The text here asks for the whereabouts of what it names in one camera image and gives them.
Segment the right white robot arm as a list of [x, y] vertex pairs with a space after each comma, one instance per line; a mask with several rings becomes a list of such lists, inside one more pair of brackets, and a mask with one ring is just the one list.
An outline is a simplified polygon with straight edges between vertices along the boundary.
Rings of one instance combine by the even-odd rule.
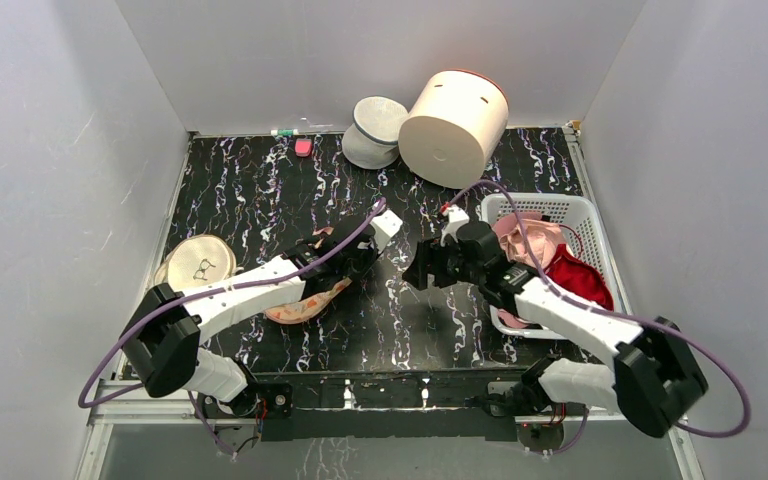
[[458, 207], [446, 215], [442, 236], [418, 242], [405, 282], [418, 290], [472, 284], [491, 306], [560, 334], [598, 360], [538, 361], [509, 396], [510, 407], [547, 414], [560, 403], [595, 406], [658, 438], [707, 393], [708, 382], [672, 322], [659, 319], [648, 329], [618, 320], [509, 260], [488, 223]]

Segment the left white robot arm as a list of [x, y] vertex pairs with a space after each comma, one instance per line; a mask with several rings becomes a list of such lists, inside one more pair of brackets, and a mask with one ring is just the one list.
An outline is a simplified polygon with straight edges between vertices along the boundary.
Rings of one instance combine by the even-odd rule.
[[123, 331], [121, 349], [151, 398], [198, 393], [237, 416], [281, 394], [207, 340], [258, 314], [281, 325], [306, 322], [363, 277], [402, 227], [390, 209], [347, 217], [265, 264], [183, 291], [161, 283], [145, 294]]

